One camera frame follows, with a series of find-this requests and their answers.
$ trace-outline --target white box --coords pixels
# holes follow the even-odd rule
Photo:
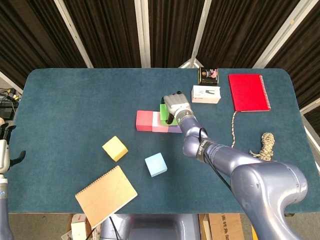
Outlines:
[[[194,85],[191,91],[193,103],[217,104],[221,99],[219,86]]]
[[[85,214],[73,215],[71,222],[71,233],[73,240],[84,240],[91,232],[91,226]]]

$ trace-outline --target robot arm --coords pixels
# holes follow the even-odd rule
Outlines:
[[[12,125],[8,128],[7,126],[8,123],[0,126],[0,240],[14,239],[8,217],[8,179],[5,178],[4,174],[10,167],[20,163],[26,155],[26,151],[22,151],[18,158],[10,160],[9,142],[11,132],[16,126]]]
[[[299,240],[284,211],[302,201],[308,191],[303,173],[294,165],[266,162],[229,146],[217,144],[195,118],[183,94],[163,97],[185,138],[183,153],[230,177],[231,191],[250,219],[259,240]]]

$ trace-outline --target kraft paper notebook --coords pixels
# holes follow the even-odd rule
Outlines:
[[[95,228],[137,195],[120,166],[116,166],[78,192],[75,198]]]
[[[270,111],[262,75],[229,74],[229,84],[236,112]]]

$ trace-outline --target black curtain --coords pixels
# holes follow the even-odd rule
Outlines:
[[[85,68],[54,1],[0,1],[0,70],[23,88],[38,68]]]
[[[212,0],[196,58],[213,68],[252,68],[298,0]]]
[[[141,68],[134,0],[65,0],[95,68]]]
[[[307,112],[304,116],[315,132],[320,136],[320,106],[310,112]]]
[[[289,73],[300,108],[320,98],[320,1],[266,67]]]
[[[178,68],[191,58],[204,0],[148,0],[152,68]]]

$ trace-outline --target toy block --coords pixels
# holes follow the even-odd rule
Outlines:
[[[137,131],[151,132],[152,131],[152,119],[153,111],[142,111],[136,112],[135,127]]]
[[[178,126],[169,126],[168,133],[182,134],[181,128]]]
[[[102,148],[115,162],[128,152],[126,146],[116,136],[107,141]]]
[[[162,126],[160,121],[160,112],[154,111],[152,118],[152,132],[167,133],[169,126]]]
[[[168,169],[165,160],[160,152],[153,156],[147,157],[145,159],[145,163],[152,178],[166,172]]]
[[[165,104],[160,104],[160,120],[161,120],[161,125],[163,126],[176,126],[178,125],[176,119],[173,120],[173,122],[169,125],[166,123],[166,120],[169,117],[169,112],[167,109],[167,106]]]

